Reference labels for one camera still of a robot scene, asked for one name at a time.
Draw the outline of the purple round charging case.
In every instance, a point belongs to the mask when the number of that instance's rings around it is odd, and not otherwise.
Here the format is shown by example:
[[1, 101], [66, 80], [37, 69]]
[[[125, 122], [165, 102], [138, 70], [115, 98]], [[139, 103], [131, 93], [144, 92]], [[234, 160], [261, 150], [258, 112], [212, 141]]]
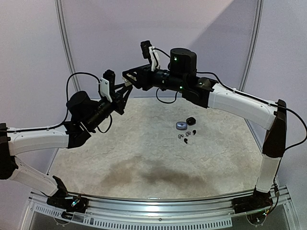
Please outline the purple round charging case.
[[187, 130], [188, 124], [186, 122], [176, 122], [176, 129], [177, 130]]

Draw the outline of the white earbud charging case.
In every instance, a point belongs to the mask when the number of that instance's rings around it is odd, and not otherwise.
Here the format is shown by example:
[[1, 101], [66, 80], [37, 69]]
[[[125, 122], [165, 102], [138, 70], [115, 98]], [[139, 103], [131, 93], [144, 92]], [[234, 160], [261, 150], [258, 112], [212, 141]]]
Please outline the white earbud charging case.
[[133, 85], [132, 82], [136, 80], [135, 77], [122, 77], [122, 79], [126, 87]]

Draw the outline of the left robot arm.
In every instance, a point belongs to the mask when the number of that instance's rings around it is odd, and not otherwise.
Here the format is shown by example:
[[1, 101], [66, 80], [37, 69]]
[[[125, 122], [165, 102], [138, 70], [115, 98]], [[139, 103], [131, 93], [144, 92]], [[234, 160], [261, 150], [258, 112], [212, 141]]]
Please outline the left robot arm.
[[97, 80], [100, 100], [92, 100], [86, 91], [67, 98], [71, 119], [58, 125], [38, 128], [8, 128], [0, 125], [0, 178], [14, 180], [39, 190], [61, 208], [71, 204], [71, 197], [58, 177], [47, 176], [24, 164], [18, 154], [45, 149], [72, 149], [82, 146], [113, 111], [124, 113], [133, 86], [128, 81], [115, 84], [115, 73], [107, 70]]

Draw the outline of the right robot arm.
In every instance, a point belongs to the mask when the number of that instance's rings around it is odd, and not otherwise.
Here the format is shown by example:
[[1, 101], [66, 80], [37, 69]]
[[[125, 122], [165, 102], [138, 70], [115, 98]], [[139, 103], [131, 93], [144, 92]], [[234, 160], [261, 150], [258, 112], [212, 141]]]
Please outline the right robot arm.
[[152, 87], [172, 90], [182, 94], [187, 101], [203, 108], [222, 110], [250, 120], [264, 129], [266, 136], [262, 147], [262, 162], [254, 194], [248, 199], [252, 209], [258, 209], [266, 200], [279, 169], [286, 144], [286, 104], [284, 101], [268, 102], [230, 88], [218, 80], [197, 76], [197, 55], [186, 48], [170, 50], [168, 69], [160, 69], [157, 49], [153, 46], [143, 52], [151, 63], [126, 70], [123, 78], [135, 88], [147, 91]]

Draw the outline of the black charging case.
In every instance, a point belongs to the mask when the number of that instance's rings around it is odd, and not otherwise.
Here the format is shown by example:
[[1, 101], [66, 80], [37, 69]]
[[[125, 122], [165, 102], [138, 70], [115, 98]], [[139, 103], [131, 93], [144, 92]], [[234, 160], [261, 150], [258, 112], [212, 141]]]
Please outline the black charging case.
[[192, 126], [196, 124], [196, 119], [194, 117], [189, 117], [186, 119], [186, 123], [188, 126]]

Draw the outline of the left frame post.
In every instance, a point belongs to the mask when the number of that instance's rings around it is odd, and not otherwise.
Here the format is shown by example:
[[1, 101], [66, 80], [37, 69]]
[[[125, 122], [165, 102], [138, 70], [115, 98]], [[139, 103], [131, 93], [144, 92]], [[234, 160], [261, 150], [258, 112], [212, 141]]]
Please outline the left frame post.
[[76, 72], [74, 62], [72, 59], [71, 47], [68, 38], [68, 32], [65, 23], [65, 16], [64, 16], [64, 7], [62, 0], [54, 0], [55, 9], [57, 14], [58, 26], [59, 26], [59, 33], [62, 40], [62, 46], [68, 66], [68, 70], [70, 74]]

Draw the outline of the frame post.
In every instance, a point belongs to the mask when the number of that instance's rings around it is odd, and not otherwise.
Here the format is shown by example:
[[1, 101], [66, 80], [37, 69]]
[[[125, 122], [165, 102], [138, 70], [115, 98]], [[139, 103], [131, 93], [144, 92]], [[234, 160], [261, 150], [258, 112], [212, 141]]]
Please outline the frame post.
[[262, 10], [263, 10], [263, 0], [258, 0], [256, 7], [255, 7], [253, 26], [252, 26], [251, 37], [250, 37], [250, 42], [249, 42], [249, 47], [248, 47], [248, 56], [247, 56], [247, 60], [244, 66], [243, 76], [242, 76], [242, 79], [239, 85], [239, 89], [241, 91], [244, 91], [245, 89], [245, 86], [248, 80], [248, 75], [250, 72], [250, 68], [252, 65], [252, 61], [253, 61], [253, 57], [254, 57], [254, 53], [256, 49], [256, 44], [257, 44], [257, 39], [259, 35], [259, 30], [260, 30]]
[[64, 7], [62, 0], [54, 0], [55, 9], [57, 14], [58, 26], [59, 26], [59, 33], [62, 40], [62, 46], [68, 66], [68, 70], [70, 74], [76, 72], [74, 62], [72, 59], [71, 47], [68, 38], [68, 32], [65, 23], [65, 16], [64, 16]]

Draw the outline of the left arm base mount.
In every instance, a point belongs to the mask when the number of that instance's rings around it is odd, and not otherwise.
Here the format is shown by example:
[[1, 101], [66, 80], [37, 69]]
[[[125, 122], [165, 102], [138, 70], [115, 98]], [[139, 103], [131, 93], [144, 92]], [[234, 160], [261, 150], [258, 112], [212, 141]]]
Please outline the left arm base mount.
[[64, 209], [67, 213], [84, 214], [88, 208], [89, 199], [81, 194], [70, 196], [63, 181], [56, 176], [52, 176], [52, 178], [56, 181], [57, 191], [54, 195], [48, 197], [47, 204]]

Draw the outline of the right frame post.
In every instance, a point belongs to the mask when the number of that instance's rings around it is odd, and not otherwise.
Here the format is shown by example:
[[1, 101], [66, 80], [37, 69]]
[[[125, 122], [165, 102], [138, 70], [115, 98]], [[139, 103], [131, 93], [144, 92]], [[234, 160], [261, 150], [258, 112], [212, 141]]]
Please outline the right frame post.
[[251, 37], [250, 37], [250, 42], [249, 42], [249, 47], [248, 47], [248, 56], [247, 56], [247, 60], [244, 66], [243, 76], [242, 76], [242, 79], [239, 85], [239, 89], [241, 91], [244, 91], [245, 89], [245, 86], [248, 80], [248, 75], [250, 72], [250, 68], [252, 65], [252, 61], [253, 61], [253, 57], [254, 57], [254, 53], [256, 49], [256, 44], [257, 44], [257, 39], [259, 35], [259, 30], [260, 30], [262, 10], [263, 10], [263, 0], [258, 0], [256, 7], [255, 7], [253, 26], [252, 26]]

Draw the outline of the aluminium front rail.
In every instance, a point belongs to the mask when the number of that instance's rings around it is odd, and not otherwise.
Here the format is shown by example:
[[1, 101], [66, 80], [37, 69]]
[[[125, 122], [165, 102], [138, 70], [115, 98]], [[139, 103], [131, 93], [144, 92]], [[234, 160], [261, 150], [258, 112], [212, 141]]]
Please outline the aluminium front rail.
[[89, 196], [84, 213], [66, 213], [49, 206], [32, 192], [28, 198], [23, 230], [298, 230], [301, 228], [285, 186], [273, 199], [274, 210], [235, 211], [236, 198], [251, 190], [191, 200], [119, 199]]

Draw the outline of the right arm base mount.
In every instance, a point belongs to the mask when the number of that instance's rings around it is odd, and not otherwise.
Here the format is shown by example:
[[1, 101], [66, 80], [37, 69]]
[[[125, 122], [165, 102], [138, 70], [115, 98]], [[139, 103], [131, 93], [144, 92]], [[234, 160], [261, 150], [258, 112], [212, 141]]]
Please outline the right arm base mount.
[[267, 211], [264, 211], [264, 215], [271, 213], [279, 202], [279, 188], [276, 183], [273, 184], [274, 193], [276, 197], [275, 204], [270, 192], [263, 193], [254, 188], [252, 195], [234, 198], [231, 200], [234, 212], [236, 214], [249, 212], [256, 209], [270, 207]]

